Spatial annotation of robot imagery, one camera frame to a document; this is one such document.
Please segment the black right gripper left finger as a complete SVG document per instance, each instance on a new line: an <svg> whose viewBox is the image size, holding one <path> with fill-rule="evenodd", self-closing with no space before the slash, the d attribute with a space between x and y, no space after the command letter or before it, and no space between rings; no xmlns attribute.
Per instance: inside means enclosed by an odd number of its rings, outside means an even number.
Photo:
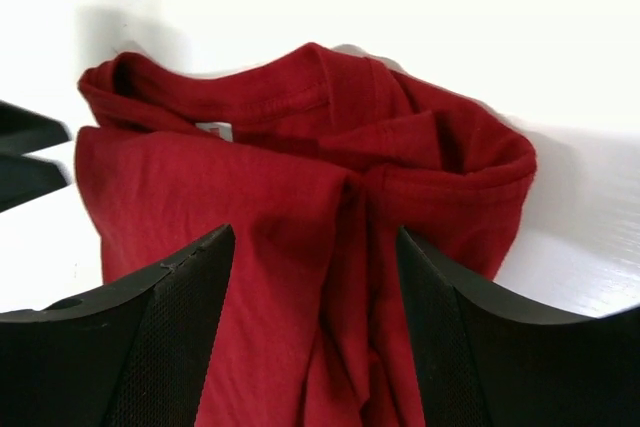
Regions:
<svg viewBox="0 0 640 427"><path fill-rule="evenodd" d="M222 226L153 265L1 317L5 426L191 426L230 278Z"/></svg>

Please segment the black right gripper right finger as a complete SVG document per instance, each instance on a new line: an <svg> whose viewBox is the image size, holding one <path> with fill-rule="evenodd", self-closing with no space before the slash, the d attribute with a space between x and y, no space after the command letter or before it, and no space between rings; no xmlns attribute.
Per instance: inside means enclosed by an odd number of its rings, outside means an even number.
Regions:
<svg viewBox="0 0 640 427"><path fill-rule="evenodd" d="M592 318L534 301L416 234L396 240L430 426L635 426L639 311Z"/></svg>

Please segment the dark red t shirt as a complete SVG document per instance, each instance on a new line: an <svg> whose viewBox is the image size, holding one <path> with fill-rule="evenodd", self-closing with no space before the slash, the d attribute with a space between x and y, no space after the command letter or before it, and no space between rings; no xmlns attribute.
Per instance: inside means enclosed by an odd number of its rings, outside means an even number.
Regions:
<svg viewBox="0 0 640 427"><path fill-rule="evenodd" d="M193 79L136 53L78 83L76 181L113 281L230 225L200 426L421 426L398 281L406 226L497 273L536 172L478 103L306 44Z"/></svg>

